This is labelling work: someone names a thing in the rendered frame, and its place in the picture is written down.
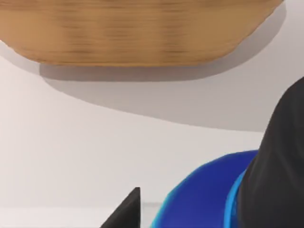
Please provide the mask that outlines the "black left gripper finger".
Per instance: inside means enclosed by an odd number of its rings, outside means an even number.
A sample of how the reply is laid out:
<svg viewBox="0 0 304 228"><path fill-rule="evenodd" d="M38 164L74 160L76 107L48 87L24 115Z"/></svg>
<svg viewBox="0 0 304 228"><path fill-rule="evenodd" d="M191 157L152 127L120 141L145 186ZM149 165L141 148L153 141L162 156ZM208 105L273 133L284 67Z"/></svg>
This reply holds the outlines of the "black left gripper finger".
<svg viewBox="0 0 304 228"><path fill-rule="evenodd" d="M140 228L141 189L135 187L100 228Z"/></svg>

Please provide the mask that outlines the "woven wooden basket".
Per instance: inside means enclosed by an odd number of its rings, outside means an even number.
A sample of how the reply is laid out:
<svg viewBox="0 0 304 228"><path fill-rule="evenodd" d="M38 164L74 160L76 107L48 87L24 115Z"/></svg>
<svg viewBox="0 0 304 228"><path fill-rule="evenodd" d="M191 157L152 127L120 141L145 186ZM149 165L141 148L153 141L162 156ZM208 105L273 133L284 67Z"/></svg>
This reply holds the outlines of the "woven wooden basket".
<svg viewBox="0 0 304 228"><path fill-rule="evenodd" d="M73 66L165 66L232 52L283 0L0 0L0 40Z"/></svg>

